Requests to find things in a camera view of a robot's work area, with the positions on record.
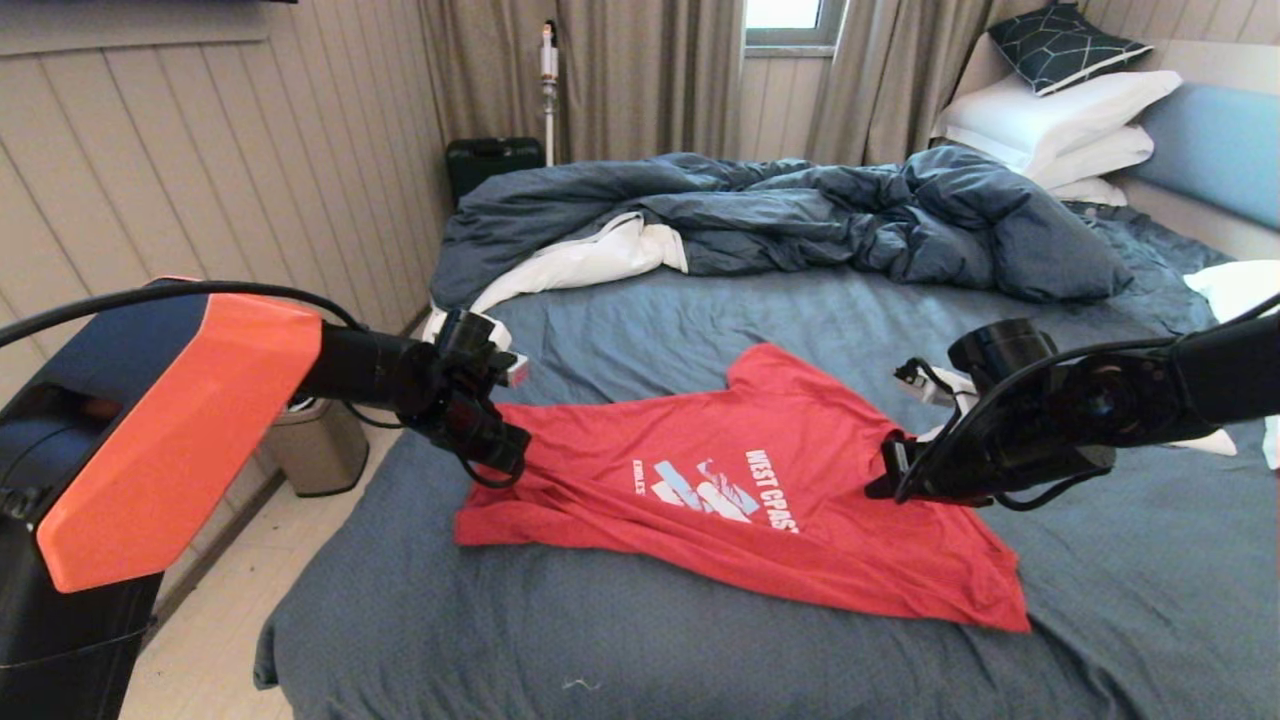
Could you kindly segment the red printed t-shirt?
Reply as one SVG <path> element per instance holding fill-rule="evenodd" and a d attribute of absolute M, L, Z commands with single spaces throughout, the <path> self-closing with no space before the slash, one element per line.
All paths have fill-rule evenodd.
<path fill-rule="evenodd" d="M 801 603 L 1030 630 L 1016 553 L 970 509 L 869 498 L 896 425 L 778 346 L 746 348 L 723 389 L 502 411 L 532 433 L 525 473 L 471 492 L 457 544 L 636 553 Z"/>

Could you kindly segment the beige trash bin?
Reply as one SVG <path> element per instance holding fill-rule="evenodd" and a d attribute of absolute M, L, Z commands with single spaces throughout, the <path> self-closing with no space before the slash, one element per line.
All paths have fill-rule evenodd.
<path fill-rule="evenodd" d="M 285 406 L 264 445 L 301 498 L 352 491 L 370 454 L 360 421 L 344 405 L 301 396 Z"/>

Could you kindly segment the flat white remote control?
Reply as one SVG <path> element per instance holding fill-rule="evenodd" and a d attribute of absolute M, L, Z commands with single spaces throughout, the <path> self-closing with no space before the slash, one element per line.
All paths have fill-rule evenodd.
<path fill-rule="evenodd" d="M 1202 454 L 1212 454 L 1226 457 L 1231 457 L 1238 454 L 1235 442 L 1225 429 L 1215 429 L 1208 434 L 1196 438 L 1171 439 L 1164 436 L 1142 436 L 1133 439 L 1126 439 L 1123 445 L 1117 445 L 1117 447 L 1124 447 L 1124 448 L 1139 448 L 1148 446 L 1187 448 Z"/>

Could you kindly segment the blue-grey bed sheet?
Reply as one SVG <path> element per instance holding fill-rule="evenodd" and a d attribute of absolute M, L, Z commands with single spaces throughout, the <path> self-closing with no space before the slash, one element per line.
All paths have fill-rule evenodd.
<path fill-rule="evenodd" d="M 925 430 L 891 372 L 1024 316 L 1060 348 L 1208 325 L 1183 277 L 1226 261 L 1130 209 L 1084 206 L 1134 273 L 1098 304 L 1024 304 L 844 266 L 658 270 L 497 310 L 532 360 L 521 404 L 718 389 L 772 342 Z M 1238 454 L 1124 451 L 1036 512 L 984 511 L 1020 559 L 1028 635 L 749 594 L 668 564 L 541 546 L 462 550 L 468 482 L 415 434 L 259 637 L 253 678 L 294 720 L 1280 720 L 1277 479 Z M 564 679 L 602 683 L 562 691 Z"/>

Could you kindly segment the dark green suitcase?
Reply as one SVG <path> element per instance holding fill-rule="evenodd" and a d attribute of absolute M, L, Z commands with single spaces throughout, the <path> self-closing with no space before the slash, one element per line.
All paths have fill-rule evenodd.
<path fill-rule="evenodd" d="M 453 210 L 462 197 L 494 176 L 547 164 L 545 149 L 534 137 L 458 138 L 445 147 L 445 170 Z"/>

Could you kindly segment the dark blue crumpled duvet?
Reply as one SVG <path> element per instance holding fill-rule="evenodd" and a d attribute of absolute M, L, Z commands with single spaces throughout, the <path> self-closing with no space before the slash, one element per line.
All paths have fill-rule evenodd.
<path fill-rule="evenodd" d="M 1133 281 L 1047 190 L 973 150 L 873 167 L 675 152 L 485 179 L 445 224 L 431 301 L 481 313 L 662 265 L 704 277 L 850 266 L 1034 304 L 1112 299 Z"/>

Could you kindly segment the large white pillow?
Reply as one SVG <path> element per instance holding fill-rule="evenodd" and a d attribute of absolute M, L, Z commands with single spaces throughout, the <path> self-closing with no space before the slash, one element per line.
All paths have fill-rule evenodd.
<path fill-rule="evenodd" d="M 1037 97 L 1019 76 L 963 95 L 946 106 L 932 135 L 984 152 L 1020 173 L 1123 126 L 1181 87 L 1174 70 L 1120 72 Z"/>

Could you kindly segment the white stick vacuum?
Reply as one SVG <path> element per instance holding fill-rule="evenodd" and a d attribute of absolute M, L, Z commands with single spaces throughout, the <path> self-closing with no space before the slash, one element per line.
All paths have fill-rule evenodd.
<path fill-rule="evenodd" d="M 554 19 L 545 19 L 541 26 L 540 44 L 540 86 L 544 124 L 544 163 L 556 165 L 556 118 L 558 111 L 559 51 L 557 26 Z"/>

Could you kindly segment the beige curtain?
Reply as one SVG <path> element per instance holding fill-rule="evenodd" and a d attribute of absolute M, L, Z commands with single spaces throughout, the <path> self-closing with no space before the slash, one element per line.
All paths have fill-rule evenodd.
<path fill-rule="evenodd" d="M 540 45 L 559 45 L 558 161 L 739 150 L 745 0 L 419 0 L 445 140 L 545 135 Z"/>
<path fill-rule="evenodd" d="M 1051 0 L 847 0 L 805 156 L 899 163 L 925 149 L 975 42 Z"/>

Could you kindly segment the blue headboard cushion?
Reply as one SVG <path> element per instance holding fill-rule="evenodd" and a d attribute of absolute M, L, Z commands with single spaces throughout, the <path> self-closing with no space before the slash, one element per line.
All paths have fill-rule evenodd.
<path fill-rule="evenodd" d="M 1155 149 L 1125 177 L 1280 231 L 1280 96 L 1187 83 L 1139 126 Z"/>

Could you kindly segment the dark geometric patterned cushion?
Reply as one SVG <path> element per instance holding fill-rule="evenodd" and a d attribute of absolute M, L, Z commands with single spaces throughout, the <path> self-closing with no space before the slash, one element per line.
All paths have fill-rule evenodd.
<path fill-rule="evenodd" d="M 1051 3 L 1002 20 L 987 36 L 1037 97 L 1119 72 L 1155 50 L 1100 29 L 1075 3 Z"/>

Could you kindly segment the window with grey frame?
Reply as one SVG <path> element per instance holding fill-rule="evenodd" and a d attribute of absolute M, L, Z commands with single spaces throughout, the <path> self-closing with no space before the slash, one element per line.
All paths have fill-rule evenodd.
<path fill-rule="evenodd" d="M 833 47 L 849 0 L 745 0 L 746 46 Z"/>

